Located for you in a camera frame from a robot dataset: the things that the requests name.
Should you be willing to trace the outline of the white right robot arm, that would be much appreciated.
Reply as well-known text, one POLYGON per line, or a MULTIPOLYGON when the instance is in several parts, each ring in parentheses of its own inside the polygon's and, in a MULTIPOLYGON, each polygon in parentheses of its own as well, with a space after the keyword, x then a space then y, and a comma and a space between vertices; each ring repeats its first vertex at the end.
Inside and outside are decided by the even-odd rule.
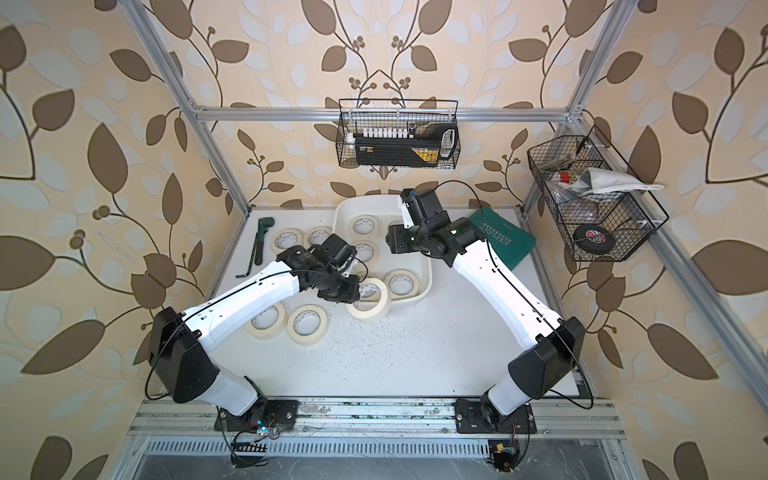
POLYGON ((584 339, 581 324, 563 319, 533 295, 471 222, 460 219, 432 233, 396 224, 386 242, 393 254, 419 252, 454 269, 494 307, 518 342, 521 353, 509 362, 506 377, 484 394, 488 413, 511 415, 542 398, 577 367, 584 339))

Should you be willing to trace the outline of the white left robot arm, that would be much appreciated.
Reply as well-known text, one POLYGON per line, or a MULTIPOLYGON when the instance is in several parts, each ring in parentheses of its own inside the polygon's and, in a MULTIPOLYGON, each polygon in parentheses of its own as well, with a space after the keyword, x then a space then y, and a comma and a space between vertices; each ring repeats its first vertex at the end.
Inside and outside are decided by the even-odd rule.
POLYGON ((355 261, 356 248, 333 234, 321 245, 281 252, 253 277, 199 306, 163 309, 154 316, 149 337, 150 373, 178 404, 205 401, 248 416, 264 395, 253 381, 217 366, 210 353, 268 308, 306 290, 329 302, 357 302, 355 261))

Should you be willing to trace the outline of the white plastic storage box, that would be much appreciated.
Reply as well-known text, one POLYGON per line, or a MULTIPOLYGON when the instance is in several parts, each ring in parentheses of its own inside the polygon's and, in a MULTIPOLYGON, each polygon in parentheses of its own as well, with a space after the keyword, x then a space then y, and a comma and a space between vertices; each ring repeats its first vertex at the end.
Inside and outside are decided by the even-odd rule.
POLYGON ((410 299, 392 300, 394 308, 404 307, 422 300, 432 287, 432 268, 430 260, 419 253, 392 254, 385 241, 387 225, 393 220, 402 220, 397 195, 373 195, 350 198, 343 201, 335 211, 333 221, 333 233, 352 245, 358 241, 374 243, 379 248, 377 263, 369 268, 365 264, 358 264, 353 272, 358 275, 368 274, 384 282, 385 277, 394 270, 404 269, 411 271, 419 280, 419 294, 410 299), (380 224, 380 233, 375 240, 358 239, 350 233, 350 221, 360 215, 375 216, 380 224))

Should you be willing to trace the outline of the black yellow box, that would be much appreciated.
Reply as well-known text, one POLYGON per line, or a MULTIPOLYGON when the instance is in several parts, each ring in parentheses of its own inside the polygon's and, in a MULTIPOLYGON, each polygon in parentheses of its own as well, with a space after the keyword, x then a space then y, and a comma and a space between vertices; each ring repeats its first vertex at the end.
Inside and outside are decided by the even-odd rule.
POLYGON ((354 151, 359 165, 434 168, 440 144, 432 140, 361 137, 355 141, 354 151))

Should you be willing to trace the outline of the green pipe wrench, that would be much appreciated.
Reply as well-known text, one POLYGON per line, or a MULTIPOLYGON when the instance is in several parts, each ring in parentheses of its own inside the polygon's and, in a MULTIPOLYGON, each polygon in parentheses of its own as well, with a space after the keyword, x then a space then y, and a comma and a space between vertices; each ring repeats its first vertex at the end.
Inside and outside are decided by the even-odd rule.
POLYGON ((263 263, 265 236, 274 224, 275 219, 273 217, 260 217, 258 219, 252 259, 254 265, 261 265, 263 263))

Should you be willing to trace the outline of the green tool case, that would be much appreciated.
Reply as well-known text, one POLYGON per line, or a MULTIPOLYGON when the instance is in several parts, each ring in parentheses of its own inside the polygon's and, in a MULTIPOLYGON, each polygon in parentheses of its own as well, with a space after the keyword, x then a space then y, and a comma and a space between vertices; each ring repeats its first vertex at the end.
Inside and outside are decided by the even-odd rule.
POLYGON ((491 208, 478 209, 469 220, 483 231, 498 257, 510 270, 514 270, 536 245, 533 235, 491 208))

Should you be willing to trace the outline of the black round disc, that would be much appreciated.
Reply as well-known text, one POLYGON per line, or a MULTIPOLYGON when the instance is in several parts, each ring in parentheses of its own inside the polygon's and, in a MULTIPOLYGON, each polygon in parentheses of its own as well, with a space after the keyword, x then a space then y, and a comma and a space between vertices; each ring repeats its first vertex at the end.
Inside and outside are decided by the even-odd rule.
POLYGON ((574 245, 592 255, 606 255, 616 246, 615 236, 597 224, 583 224, 573 233, 574 245))

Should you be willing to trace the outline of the grey cloth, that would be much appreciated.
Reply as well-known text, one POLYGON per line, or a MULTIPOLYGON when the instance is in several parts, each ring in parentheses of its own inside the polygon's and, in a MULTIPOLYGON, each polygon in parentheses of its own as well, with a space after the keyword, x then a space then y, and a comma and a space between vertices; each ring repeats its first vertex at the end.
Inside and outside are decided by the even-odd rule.
POLYGON ((570 183, 568 189, 580 195, 608 195, 631 191, 659 191, 663 190, 664 186, 644 183, 627 173, 590 167, 570 183))

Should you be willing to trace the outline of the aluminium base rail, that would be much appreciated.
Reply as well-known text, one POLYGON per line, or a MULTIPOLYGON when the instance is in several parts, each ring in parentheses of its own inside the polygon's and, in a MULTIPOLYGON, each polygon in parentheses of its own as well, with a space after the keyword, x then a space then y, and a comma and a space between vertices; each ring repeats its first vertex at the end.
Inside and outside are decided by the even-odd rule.
MULTIPOLYGON (((299 397, 296 421, 287 433, 297 437, 456 437, 453 398, 299 397)), ((596 401, 590 410, 563 399, 530 403, 536 426, 533 439, 627 438, 618 412, 609 401, 596 401)), ((194 401, 169 400, 140 405, 130 435, 212 435, 218 414, 214 407, 194 401)))

